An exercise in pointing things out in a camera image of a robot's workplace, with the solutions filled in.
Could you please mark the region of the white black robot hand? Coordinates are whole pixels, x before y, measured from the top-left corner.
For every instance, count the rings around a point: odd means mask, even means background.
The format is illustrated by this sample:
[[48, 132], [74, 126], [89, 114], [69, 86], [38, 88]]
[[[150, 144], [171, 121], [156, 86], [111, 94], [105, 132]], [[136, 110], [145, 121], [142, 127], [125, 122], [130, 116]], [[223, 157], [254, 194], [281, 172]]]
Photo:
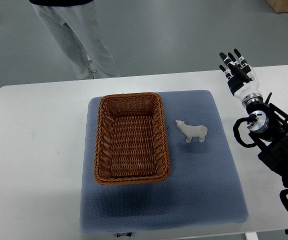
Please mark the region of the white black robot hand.
[[224, 63], [219, 68], [227, 78], [230, 92], [240, 100], [244, 108], [252, 102], [262, 102], [263, 97], [258, 90], [259, 81], [255, 71], [238, 49], [235, 48], [233, 51], [234, 53], [219, 54]]

